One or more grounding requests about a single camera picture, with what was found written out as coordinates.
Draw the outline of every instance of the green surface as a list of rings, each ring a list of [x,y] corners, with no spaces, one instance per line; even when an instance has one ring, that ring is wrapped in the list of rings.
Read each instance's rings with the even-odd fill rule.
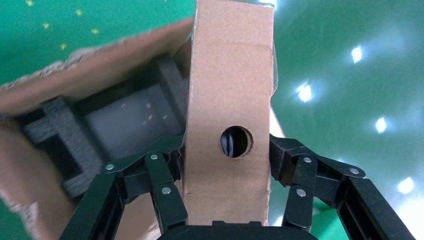
[[[18,214],[11,213],[0,200],[0,240],[30,240]]]
[[[64,61],[79,48],[190,17],[194,9],[193,0],[2,0],[0,84]]]
[[[360,166],[414,236],[424,239],[424,1],[261,2],[276,6],[280,82],[271,103],[286,136],[320,155]],[[0,83],[65,60],[78,48],[192,16],[195,6],[194,0],[33,3],[0,3]],[[310,88],[306,102],[301,97],[305,100],[307,92],[300,97],[297,91],[302,85]],[[386,128],[380,125],[379,133],[381,118]],[[275,182],[271,189],[273,225],[281,222],[287,189]],[[312,234],[347,239],[333,209],[320,201],[314,208]],[[17,216],[3,205],[0,218],[0,239],[25,239]]]

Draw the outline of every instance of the cardboard box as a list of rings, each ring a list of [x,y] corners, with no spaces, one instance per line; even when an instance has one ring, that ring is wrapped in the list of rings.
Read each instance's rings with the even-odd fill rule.
[[[191,225],[268,224],[273,23],[273,7],[197,1],[183,179]],[[247,141],[234,158],[220,149],[227,129],[234,151]]]
[[[32,146],[10,117],[34,110],[57,96],[84,99],[126,80],[134,69],[164,53],[174,55],[190,69],[187,40],[192,28],[189,18],[111,45],[82,49],[64,64],[55,63],[0,88],[0,197],[21,216],[34,239],[58,239],[76,206],[59,187],[62,177],[52,161]],[[140,238],[155,222],[148,195],[125,209],[116,239]],[[139,213],[139,225],[130,232],[126,229],[134,225],[131,213]]]
[[[29,143],[10,117],[34,110],[57,96],[71,101],[84,99],[124,81],[133,70],[164,53],[174,56],[186,77],[193,66],[183,196],[189,223],[224,220],[267,224],[273,9],[205,0],[197,3],[196,12],[193,53],[189,39],[193,19],[190,18],[111,45],[82,49],[66,63],[55,63],[0,87],[0,197],[12,211],[19,213],[34,239],[57,239],[76,206],[59,187],[61,176],[52,161]],[[244,53],[248,53],[248,58],[243,59]],[[223,61],[232,62],[225,66]],[[217,68],[223,68],[224,75],[216,75]],[[231,80],[236,82],[233,87],[219,87],[223,81]],[[228,90],[233,95],[226,95]],[[225,104],[223,99],[232,100],[230,112],[225,108],[217,110]],[[250,152],[241,159],[229,159],[219,148],[221,133],[235,125],[245,127],[253,141]],[[211,142],[213,150],[207,148]],[[215,162],[210,165],[206,160]],[[207,186],[206,191],[201,190],[202,185]],[[125,206],[116,239],[157,236],[150,197],[140,196]]]

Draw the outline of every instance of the cardboard flap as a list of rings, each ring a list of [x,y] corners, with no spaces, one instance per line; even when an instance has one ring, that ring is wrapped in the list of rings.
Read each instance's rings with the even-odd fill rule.
[[[124,39],[71,61],[53,66],[49,74],[23,78],[0,88],[0,114],[13,116],[35,109],[57,96],[80,100],[125,80],[128,71],[154,56],[175,53],[192,31],[193,19]]]
[[[0,197],[17,212],[34,239],[58,239],[75,206],[58,183],[48,156],[12,121],[0,121]]]

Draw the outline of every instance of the silver screw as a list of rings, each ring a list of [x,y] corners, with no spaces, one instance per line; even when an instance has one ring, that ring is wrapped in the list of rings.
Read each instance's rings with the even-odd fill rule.
[[[170,193],[171,193],[171,188],[169,187],[162,188],[162,194],[170,194]]]
[[[115,167],[115,165],[113,165],[113,164],[108,164],[108,165],[106,165],[104,168],[105,168],[106,170],[112,170],[112,169],[114,169],[114,167]]]
[[[296,193],[297,193],[297,195],[299,195],[299,196],[301,196],[301,197],[306,196],[306,192],[305,192],[305,190],[303,190],[302,188],[297,189],[297,190],[296,190]]]
[[[349,171],[353,174],[359,174],[359,171],[356,168],[351,168],[351,169],[349,169]]]

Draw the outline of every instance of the circular hole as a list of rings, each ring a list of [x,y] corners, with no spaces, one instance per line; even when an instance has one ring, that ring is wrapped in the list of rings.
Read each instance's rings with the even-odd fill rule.
[[[242,126],[227,128],[220,139],[221,151],[230,158],[243,157],[250,151],[252,144],[251,133]]]

